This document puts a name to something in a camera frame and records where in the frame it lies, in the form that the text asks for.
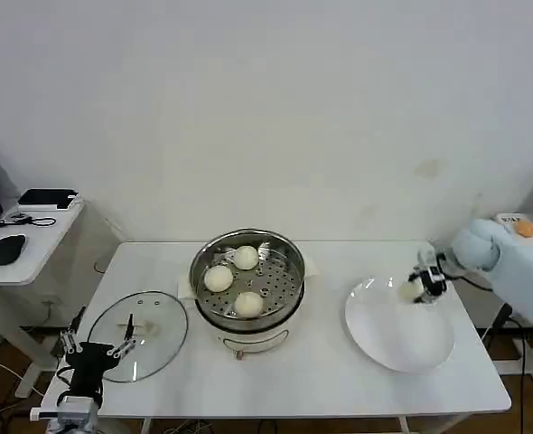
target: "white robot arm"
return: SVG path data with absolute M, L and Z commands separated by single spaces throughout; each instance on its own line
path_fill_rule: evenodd
M 496 222 L 474 220 L 444 255 L 484 276 L 502 301 L 533 323 L 533 246 L 521 245 Z

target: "steamed bun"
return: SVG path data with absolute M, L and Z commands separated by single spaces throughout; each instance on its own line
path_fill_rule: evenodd
M 262 297 L 254 292 L 238 294 L 234 302 L 234 311 L 242 318 L 254 318 L 263 310 Z
M 238 269 L 253 269 L 258 264 L 258 252 L 252 246 L 242 246 L 234 252 L 234 265 Z
M 204 275 L 204 285 L 211 292 L 222 292 L 232 285 L 232 271 L 224 265 L 217 265 L 209 269 Z

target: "white plate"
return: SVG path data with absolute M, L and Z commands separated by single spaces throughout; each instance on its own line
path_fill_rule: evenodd
M 355 287 L 345 306 L 347 327 L 357 345 L 376 362 L 394 371 L 424 373 L 449 358 L 454 331 L 438 302 L 403 300 L 397 292 L 401 283 L 368 278 Z

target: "white wall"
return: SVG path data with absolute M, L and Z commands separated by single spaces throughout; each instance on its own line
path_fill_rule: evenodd
M 533 205 L 533 1 L 0 1 L 0 165 L 139 240 L 442 239 Z

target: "floor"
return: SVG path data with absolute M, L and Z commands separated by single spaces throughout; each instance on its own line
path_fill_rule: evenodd
M 500 336 L 496 339 L 491 349 L 492 358 L 511 359 L 516 358 L 517 353 L 513 344 L 507 336 Z M 28 365 L 27 358 L 9 344 L 0 345 L 0 362 L 4 363 L 14 371 L 23 373 Z M 40 391 L 44 391 L 48 386 L 51 376 L 41 378 L 37 384 Z M 487 434 L 500 432 L 502 434 L 519 433 L 519 377 L 503 377 L 510 396 L 512 407 L 510 411 L 501 414 L 487 414 L 472 416 L 468 420 L 447 431 L 450 434 Z M 13 390 L 16 381 L 12 374 L 0 368 L 0 409 L 3 406 L 12 405 L 16 402 Z M 38 404 L 40 398 L 31 396 L 25 401 L 10 410 L 1 413 L 0 434 L 43 434 L 45 423 L 32 423 L 27 419 L 29 408 Z M 530 378 L 524 381 L 524 402 L 525 402 L 525 424 L 524 432 L 533 434 L 533 382 Z M 140 421 L 125 420 L 124 423 L 130 428 L 130 432 L 140 432 Z M 163 434 L 170 427 L 177 427 L 182 420 L 157 420 L 151 432 L 153 434 Z M 258 426 L 257 420 L 210 420 L 214 434 L 293 434 L 293 433 L 348 433 L 348 432 L 385 432 L 397 430 L 398 424 L 395 420 L 277 420 L 276 425 L 266 420 Z M 425 420 L 411 419 L 409 421 L 411 429 L 421 429 L 425 426 Z M 182 430 L 194 434 L 198 428 L 192 424 L 189 429 Z M 200 434 L 212 434 L 208 428 L 201 428 Z

